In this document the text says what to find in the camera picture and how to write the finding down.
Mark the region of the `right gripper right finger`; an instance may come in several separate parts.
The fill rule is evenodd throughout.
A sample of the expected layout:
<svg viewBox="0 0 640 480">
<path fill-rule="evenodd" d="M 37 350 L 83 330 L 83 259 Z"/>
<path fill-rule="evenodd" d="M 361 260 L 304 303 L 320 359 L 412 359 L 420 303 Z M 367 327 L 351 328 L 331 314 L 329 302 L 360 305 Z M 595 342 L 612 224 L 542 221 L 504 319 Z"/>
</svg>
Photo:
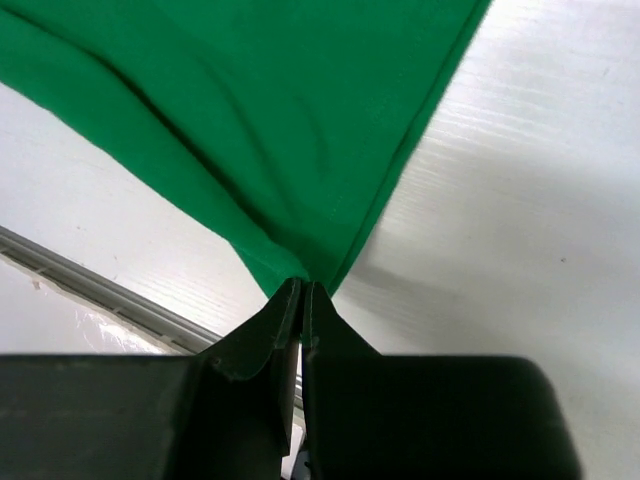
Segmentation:
<svg viewBox="0 0 640 480">
<path fill-rule="evenodd" d="M 307 286 L 302 380 L 316 479 L 578 479 L 551 382 L 515 356 L 384 355 Z"/>
</svg>

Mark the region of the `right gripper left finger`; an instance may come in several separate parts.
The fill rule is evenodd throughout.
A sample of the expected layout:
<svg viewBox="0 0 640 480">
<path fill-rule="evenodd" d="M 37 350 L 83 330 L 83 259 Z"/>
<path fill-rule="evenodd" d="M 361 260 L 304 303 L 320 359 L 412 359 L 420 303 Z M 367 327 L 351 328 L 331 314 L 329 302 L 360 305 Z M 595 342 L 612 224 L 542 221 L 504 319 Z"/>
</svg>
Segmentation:
<svg viewBox="0 0 640 480">
<path fill-rule="evenodd" d="M 276 479 L 302 283 L 195 355 L 5 355 L 5 479 Z"/>
</svg>

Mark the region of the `green t shirt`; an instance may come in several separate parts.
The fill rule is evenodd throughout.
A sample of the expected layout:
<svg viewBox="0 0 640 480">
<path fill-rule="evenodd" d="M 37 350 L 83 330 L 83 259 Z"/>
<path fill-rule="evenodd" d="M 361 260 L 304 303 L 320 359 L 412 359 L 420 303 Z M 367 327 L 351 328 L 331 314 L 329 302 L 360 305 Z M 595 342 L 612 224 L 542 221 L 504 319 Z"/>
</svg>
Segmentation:
<svg viewBox="0 0 640 480">
<path fill-rule="evenodd" d="M 338 289 L 485 1 L 5 1 L 1 80 L 223 237 Z"/>
</svg>

